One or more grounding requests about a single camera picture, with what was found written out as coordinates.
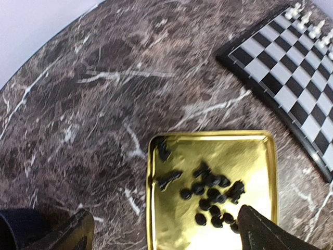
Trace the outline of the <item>gold square tray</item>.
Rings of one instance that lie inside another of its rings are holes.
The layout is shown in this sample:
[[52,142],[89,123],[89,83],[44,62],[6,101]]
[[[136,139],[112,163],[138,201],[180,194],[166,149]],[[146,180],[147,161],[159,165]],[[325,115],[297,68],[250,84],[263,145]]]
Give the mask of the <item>gold square tray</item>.
[[149,249],[241,249],[241,206],[278,223],[274,139],[251,130],[156,135],[146,191]]

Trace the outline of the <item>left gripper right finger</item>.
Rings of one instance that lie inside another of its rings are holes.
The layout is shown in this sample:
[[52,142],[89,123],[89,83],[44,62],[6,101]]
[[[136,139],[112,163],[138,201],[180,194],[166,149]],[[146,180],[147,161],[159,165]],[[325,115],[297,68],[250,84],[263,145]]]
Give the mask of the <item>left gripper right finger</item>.
[[238,230],[243,249],[317,249],[261,215],[253,207],[242,205],[238,213]]

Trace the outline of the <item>black silver chess board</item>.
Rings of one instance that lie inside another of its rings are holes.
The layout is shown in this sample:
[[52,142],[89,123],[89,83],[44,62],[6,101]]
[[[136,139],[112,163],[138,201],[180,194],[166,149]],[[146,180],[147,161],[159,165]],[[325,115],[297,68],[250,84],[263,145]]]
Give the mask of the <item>black silver chess board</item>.
[[250,88],[300,141],[332,181],[332,61],[320,60],[288,29],[281,5],[216,52],[216,60]]

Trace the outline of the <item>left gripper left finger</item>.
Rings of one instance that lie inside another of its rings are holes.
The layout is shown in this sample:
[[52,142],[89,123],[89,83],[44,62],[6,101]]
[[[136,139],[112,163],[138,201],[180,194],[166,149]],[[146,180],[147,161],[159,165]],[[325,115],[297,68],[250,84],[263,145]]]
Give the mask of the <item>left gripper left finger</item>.
[[61,226],[25,249],[92,249],[94,217],[80,209]]

